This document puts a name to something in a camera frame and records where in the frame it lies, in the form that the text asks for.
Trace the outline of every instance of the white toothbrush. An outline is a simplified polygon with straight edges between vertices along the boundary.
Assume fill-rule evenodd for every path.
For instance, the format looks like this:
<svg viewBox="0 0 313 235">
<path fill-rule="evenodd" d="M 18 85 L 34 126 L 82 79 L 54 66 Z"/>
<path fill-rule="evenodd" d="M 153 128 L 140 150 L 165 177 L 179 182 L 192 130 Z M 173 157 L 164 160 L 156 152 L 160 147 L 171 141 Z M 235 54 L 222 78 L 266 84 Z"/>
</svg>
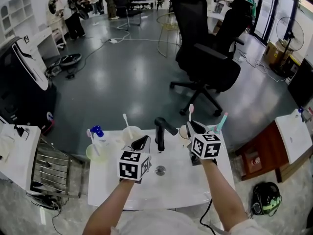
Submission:
<svg viewBox="0 0 313 235">
<path fill-rule="evenodd" d="M 123 118 L 125 119 L 129 136 L 131 137 L 131 139 L 133 139 L 134 137 L 133 137 L 133 134 L 132 134 L 132 132 L 131 132 L 131 129 L 129 128 L 129 125 L 128 125 L 128 122 L 127 122 L 127 117 L 126 117 L 126 114 L 125 114 L 125 113 L 123 114 Z"/>
<path fill-rule="evenodd" d="M 194 112 L 194 105 L 193 104 L 190 104 L 189 105 L 189 122 L 191 122 L 191 114 Z"/>
<path fill-rule="evenodd" d="M 94 144 L 93 136 L 92 136 L 92 134 L 91 134 L 90 129 L 87 129 L 87 137 L 91 138 L 91 143 L 92 143 L 93 149 L 96 151 L 97 155 L 100 156 L 100 153 L 99 153 L 99 151 L 98 151 L 96 145 Z"/>
</svg>

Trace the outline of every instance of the black faucet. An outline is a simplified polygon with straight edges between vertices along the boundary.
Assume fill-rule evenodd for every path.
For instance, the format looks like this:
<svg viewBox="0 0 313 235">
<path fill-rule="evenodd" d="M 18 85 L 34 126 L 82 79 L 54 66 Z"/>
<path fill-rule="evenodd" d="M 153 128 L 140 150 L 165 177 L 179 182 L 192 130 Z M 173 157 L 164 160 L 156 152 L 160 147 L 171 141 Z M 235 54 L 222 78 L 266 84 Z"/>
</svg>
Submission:
<svg viewBox="0 0 313 235">
<path fill-rule="evenodd" d="M 164 151 L 164 129 L 166 129 L 173 136 L 177 134 L 178 129 L 170 125 L 164 118 L 157 117 L 155 119 L 156 125 L 156 143 L 159 151 Z"/>
</svg>

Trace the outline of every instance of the chair armrest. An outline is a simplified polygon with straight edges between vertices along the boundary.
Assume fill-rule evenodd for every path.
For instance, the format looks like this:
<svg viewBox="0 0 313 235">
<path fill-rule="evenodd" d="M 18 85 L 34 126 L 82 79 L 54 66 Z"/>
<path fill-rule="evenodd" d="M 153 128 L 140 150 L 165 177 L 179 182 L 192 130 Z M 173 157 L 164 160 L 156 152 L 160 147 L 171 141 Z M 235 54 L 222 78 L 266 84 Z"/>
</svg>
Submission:
<svg viewBox="0 0 313 235">
<path fill-rule="evenodd" d="M 202 50 L 203 52 L 209 54 L 210 56 L 216 57 L 218 59 L 221 59 L 221 60 L 226 60 L 227 59 L 227 56 L 217 52 L 214 49 L 211 49 L 208 46 L 204 46 L 202 44 L 195 44 L 194 47 L 196 47 L 197 49 Z"/>
<path fill-rule="evenodd" d="M 240 45 L 245 45 L 244 41 L 240 40 L 238 37 L 234 37 L 232 40 L 236 43 L 239 43 Z"/>
</svg>

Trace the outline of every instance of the cup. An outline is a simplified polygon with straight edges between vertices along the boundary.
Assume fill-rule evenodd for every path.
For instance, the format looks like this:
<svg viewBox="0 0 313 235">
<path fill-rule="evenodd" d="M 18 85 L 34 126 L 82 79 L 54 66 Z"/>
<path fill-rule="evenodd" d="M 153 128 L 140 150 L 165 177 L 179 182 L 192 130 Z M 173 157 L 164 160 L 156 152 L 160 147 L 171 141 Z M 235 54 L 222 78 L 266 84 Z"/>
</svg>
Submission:
<svg viewBox="0 0 313 235">
<path fill-rule="evenodd" d="M 100 156 L 97 154 L 97 152 L 94 149 L 94 146 L 96 146 Z M 102 145 L 100 144 L 90 144 L 86 149 L 86 156 L 91 160 L 95 162 L 104 162 L 107 159 L 106 152 Z"/>
<path fill-rule="evenodd" d="M 128 132 L 128 128 L 130 128 L 132 135 L 133 135 L 133 139 L 131 139 L 131 137 L 129 136 L 129 132 Z M 133 142 L 139 138 L 143 137 L 141 129 L 138 128 L 137 126 L 129 126 L 126 127 L 123 132 L 122 132 L 122 140 L 123 142 L 126 143 L 130 143 Z"/>
<path fill-rule="evenodd" d="M 188 138 L 186 125 L 182 125 L 179 129 L 179 140 L 185 146 L 191 142 Z"/>
</svg>

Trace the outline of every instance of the black speaker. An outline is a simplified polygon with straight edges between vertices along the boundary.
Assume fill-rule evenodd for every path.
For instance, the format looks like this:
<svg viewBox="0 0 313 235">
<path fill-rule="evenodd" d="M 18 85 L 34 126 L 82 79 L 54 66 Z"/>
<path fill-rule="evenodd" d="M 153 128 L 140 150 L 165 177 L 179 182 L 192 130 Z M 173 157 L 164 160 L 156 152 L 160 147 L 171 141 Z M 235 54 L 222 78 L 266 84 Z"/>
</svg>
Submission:
<svg viewBox="0 0 313 235">
<path fill-rule="evenodd" d="M 299 107 L 304 107 L 313 97 L 313 66 L 308 60 L 302 61 L 288 90 Z"/>
<path fill-rule="evenodd" d="M 0 47 L 0 116 L 10 124 L 50 126 L 47 113 L 54 111 L 56 87 L 33 58 L 23 53 L 15 37 Z"/>
</svg>

